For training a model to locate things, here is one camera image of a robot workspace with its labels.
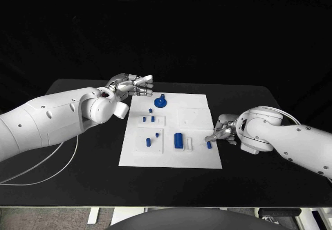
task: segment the black table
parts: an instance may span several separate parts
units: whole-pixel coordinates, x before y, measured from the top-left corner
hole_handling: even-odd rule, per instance
[[[58,80],[48,94],[101,87],[101,80]],[[205,94],[214,119],[257,106],[279,107],[262,86],[156,83],[156,92]],[[331,207],[328,179],[273,152],[252,155],[218,141],[223,169],[119,167],[127,117],[112,117],[80,135],[67,169],[47,182],[0,186],[0,206]],[[31,168],[57,146],[31,150],[0,163],[0,180]],[[75,138],[52,158],[10,183],[34,183],[65,166]]]

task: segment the black backdrop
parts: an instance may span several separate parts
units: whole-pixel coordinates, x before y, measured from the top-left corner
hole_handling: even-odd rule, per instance
[[[25,11],[9,13],[18,6]],[[305,124],[332,132],[328,0],[18,6],[2,7],[3,112],[60,78],[126,72],[159,82],[263,85]]]

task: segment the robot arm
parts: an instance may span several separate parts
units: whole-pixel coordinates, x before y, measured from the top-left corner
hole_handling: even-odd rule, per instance
[[[240,116],[221,116],[220,133],[224,135],[213,134],[205,141],[228,139],[236,132],[241,150],[259,154],[275,148],[285,159],[332,178],[331,133],[301,124],[282,126],[282,113],[265,107],[247,110]]]
[[[106,87],[83,88],[28,101],[0,115],[0,161],[16,154],[62,143],[88,128],[104,123],[113,114],[125,118],[129,95],[152,96],[152,75],[119,74]]]

